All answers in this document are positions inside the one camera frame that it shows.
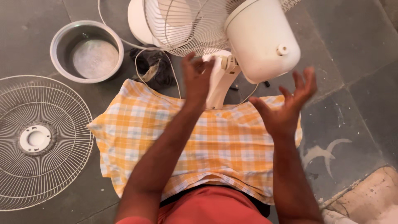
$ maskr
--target wire fan cage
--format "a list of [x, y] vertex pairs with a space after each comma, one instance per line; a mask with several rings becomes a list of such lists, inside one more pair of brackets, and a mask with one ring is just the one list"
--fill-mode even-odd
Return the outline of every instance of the wire fan cage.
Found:
[[56, 80], [0, 79], [0, 210], [37, 205], [72, 183], [91, 153], [91, 121], [82, 98]]
[[[146, 22], [161, 48], [197, 56], [228, 47], [227, 17], [245, 0], [144, 0]], [[300, 0], [279, 0], [284, 12]]]

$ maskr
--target grey stone floor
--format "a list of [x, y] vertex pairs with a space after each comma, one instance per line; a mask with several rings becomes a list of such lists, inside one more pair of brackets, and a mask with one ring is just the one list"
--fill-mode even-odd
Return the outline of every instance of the grey stone floor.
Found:
[[[57, 79], [82, 96], [93, 117], [104, 112], [123, 81], [135, 74], [127, 54], [118, 75], [98, 84], [63, 78], [49, 56], [50, 42], [62, 26], [77, 20], [100, 21], [96, 2], [0, 0], [0, 77]], [[107, 24], [121, 38], [137, 43], [127, 23], [129, 0], [101, 2]], [[378, 167], [397, 167], [398, 34], [378, 0], [302, 0], [287, 17], [302, 51], [297, 69], [313, 65], [317, 72], [319, 92], [302, 111], [304, 139], [299, 151], [322, 205]], [[180, 60], [173, 57], [182, 83]], [[239, 103], [254, 89], [241, 75], [236, 83], [240, 90], [230, 90], [226, 104]], [[291, 73], [270, 83], [270, 88], [260, 84], [254, 95], [279, 94], [279, 85], [294, 88]], [[162, 93], [176, 96], [177, 89]], [[341, 139], [351, 143], [333, 147]], [[94, 147], [86, 167], [59, 195], [32, 208], [0, 212], [0, 220], [7, 224], [111, 223], [119, 199], [111, 181], [101, 177], [99, 159]], [[277, 222], [275, 218], [273, 209], [270, 219]]]

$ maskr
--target person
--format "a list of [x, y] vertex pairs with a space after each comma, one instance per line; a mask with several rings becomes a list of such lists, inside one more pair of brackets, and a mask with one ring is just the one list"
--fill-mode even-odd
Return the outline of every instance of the person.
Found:
[[[185, 104], [134, 167], [114, 219], [117, 224], [271, 223], [247, 195], [222, 186], [202, 185], [193, 191], [186, 190], [189, 192], [178, 200], [160, 208], [163, 188], [205, 110], [215, 60], [192, 60], [194, 56], [191, 52], [181, 63]], [[304, 70], [305, 83], [297, 72], [293, 72], [293, 78], [296, 85], [293, 95], [279, 88], [285, 97], [285, 104], [279, 110], [271, 110], [256, 97], [249, 101], [274, 141], [273, 194], [279, 222], [323, 223], [294, 138], [300, 110], [317, 90], [314, 68]]]

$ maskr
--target hand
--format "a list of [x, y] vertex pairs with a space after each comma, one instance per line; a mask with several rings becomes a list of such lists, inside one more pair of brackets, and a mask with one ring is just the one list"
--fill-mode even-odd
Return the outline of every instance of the hand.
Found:
[[260, 113], [265, 128], [274, 140], [294, 137], [300, 110], [317, 91], [313, 67], [304, 69], [304, 78], [305, 84], [301, 75], [296, 71], [293, 72], [296, 84], [293, 96], [287, 89], [279, 87], [279, 91], [285, 97], [285, 104], [279, 110], [271, 110], [264, 101], [257, 97], [249, 98], [249, 101]]
[[187, 54], [182, 60], [181, 66], [184, 72], [186, 89], [186, 105], [206, 108], [206, 98], [210, 89], [210, 75], [214, 66], [214, 57], [209, 62], [203, 59], [191, 61], [195, 52]]

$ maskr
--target fan motor housing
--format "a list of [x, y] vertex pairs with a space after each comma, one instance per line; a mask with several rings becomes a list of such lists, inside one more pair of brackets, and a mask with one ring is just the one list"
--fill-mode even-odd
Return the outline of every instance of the fan motor housing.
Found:
[[260, 83], [293, 69], [300, 47], [278, 0], [246, 0], [224, 25], [246, 79]]

